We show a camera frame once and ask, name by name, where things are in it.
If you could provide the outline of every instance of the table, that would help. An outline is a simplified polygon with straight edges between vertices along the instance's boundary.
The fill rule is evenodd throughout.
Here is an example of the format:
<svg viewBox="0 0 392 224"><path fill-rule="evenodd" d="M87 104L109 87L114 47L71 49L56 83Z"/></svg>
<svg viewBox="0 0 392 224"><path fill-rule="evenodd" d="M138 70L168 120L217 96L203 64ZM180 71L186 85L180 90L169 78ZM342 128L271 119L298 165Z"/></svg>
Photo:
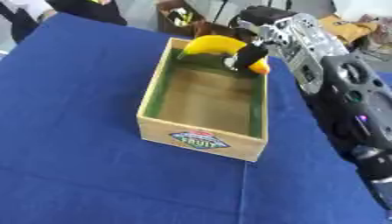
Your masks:
<svg viewBox="0 0 392 224"><path fill-rule="evenodd" d="M59 14L1 61L0 223L381 223L278 59L257 163L141 140L168 38Z"/></svg>

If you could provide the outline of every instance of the purple light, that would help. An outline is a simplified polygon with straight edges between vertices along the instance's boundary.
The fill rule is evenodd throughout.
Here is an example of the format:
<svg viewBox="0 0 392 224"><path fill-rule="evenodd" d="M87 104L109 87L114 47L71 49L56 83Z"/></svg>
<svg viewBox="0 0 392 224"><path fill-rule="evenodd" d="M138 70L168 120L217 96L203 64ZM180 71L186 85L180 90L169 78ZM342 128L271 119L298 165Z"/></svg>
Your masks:
<svg viewBox="0 0 392 224"><path fill-rule="evenodd" d="M358 116L360 118L361 121L363 121L364 123L368 121L368 117L365 115L359 115Z"/></svg>

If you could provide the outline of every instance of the crate label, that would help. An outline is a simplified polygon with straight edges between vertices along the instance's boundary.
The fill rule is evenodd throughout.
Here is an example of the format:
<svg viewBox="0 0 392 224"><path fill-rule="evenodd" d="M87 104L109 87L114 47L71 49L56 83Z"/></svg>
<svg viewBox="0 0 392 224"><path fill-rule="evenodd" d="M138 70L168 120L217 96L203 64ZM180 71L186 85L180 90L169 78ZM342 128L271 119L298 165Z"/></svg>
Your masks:
<svg viewBox="0 0 392 224"><path fill-rule="evenodd" d="M197 150L211 150L230 147L230 145L222 142L213 134L205 131L180 132L170 134L170 136Z"/></svg>

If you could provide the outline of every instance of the wooden crate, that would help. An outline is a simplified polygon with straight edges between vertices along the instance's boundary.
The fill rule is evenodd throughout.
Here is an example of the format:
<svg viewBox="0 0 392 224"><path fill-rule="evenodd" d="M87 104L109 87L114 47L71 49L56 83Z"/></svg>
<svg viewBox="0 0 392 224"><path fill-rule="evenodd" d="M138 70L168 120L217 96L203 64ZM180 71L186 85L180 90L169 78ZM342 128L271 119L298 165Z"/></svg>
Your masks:
<svg viewBox="0 0 392 224"><path fill-rule="evenodd" d="M171 38L137 112L142 139L256 161L268 141L267 76L239 75L213 55L177 60Z"/></svg>

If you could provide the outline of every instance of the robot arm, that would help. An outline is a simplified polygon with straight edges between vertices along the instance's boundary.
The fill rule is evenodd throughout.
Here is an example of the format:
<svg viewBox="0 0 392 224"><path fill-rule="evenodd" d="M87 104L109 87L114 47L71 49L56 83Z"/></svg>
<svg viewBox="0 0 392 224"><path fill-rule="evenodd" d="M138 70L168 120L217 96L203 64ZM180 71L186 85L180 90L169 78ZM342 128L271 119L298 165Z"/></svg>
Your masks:
<svg viewBox="0 0 392 224"><path fill-rule="evenodd" d="M318 126L358 167L374 198L392 210L392 92L360 56L307 14L249 7L236 28L286 62Z"/></svg>

